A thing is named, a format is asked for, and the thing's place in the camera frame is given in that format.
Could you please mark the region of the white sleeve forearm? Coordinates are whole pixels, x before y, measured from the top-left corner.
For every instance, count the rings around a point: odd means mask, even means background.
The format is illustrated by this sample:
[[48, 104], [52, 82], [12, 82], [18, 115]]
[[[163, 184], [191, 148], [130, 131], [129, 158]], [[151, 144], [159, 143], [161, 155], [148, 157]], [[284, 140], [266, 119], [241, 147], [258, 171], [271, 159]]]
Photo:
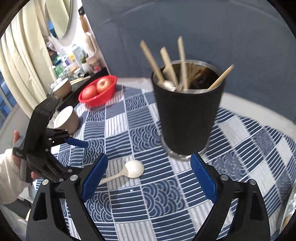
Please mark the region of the white sleeve forearm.
[[21, 180], [20, 168], [14, 163], [12, 155], [12, 149], [6, 149], [6, 151], [1, 154], [1, 205], [14, 202], [23, 190], [29, 187], [29, 183]]

